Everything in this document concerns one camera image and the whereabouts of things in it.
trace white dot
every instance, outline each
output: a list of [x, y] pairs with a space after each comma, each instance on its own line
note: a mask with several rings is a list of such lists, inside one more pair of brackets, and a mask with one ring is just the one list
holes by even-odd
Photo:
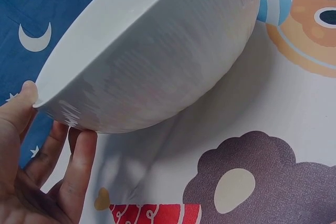
[[226, 214], [243, 203], [254, 191], [256, 181], [248, 170], [229, 170], [219, 180], [215, 190], [215, 207], [220, 214]]

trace blue fabric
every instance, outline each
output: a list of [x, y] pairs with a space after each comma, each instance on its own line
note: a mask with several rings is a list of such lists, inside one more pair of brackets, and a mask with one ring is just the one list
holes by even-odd
[[[36, 80], [56, 43], [91, 1], [0, 0], [0, 105], [10, 98], [10, 93], [18, 93], [25, 80]], [[26, 36], [39, 38], [49, 22], [51, 38], [43, 50], [32, 51], [20, 41], [20, 25]], [[22, 145], [21, 167], [29, 162], [34, 150], [42, 147], [51, 124], [51, 119], [38, 115]]]

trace white bowl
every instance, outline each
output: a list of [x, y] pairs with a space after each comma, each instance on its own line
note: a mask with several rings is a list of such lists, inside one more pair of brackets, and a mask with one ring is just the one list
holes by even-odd
[[93, 0], [45, 63], [35, 107], [101, 133], [157, 124], [229, 70], [258, 7], [259, 0]]

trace blue striped pattern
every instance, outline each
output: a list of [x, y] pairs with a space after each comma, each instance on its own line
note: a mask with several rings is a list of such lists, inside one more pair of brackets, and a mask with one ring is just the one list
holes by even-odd
[[291, 6], [292, 0], [260, 0], [260, 8], [257, 20], [264, 23], [268, 23], [268, 20], [273, 20], [273, 25], [280, 26], [290, 14]]
[[279, 25], [281, 25], [290, 13], [292, 7], [292, 0], [280, 0], [280, 17]]
[[261, 22], [266, 22], [267, 10], [268, 10], [267, 0], [260, 0], [260, 8], [259, 8], [257, 20]]

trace dark purple cloud shape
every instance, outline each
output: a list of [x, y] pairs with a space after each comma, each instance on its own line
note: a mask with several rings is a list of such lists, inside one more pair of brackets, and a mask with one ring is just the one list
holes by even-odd
[[[256, 187], [247, 200], [222, 215], [214, 205], [215, 189], [234, 168], [250, 171]], [[249, 132], [201, 156], [183, 203], [201, 204], [201, 223], [206, 224], [330, 224], [336, 221], [336, 167], [296, 163], [285, 141]]]

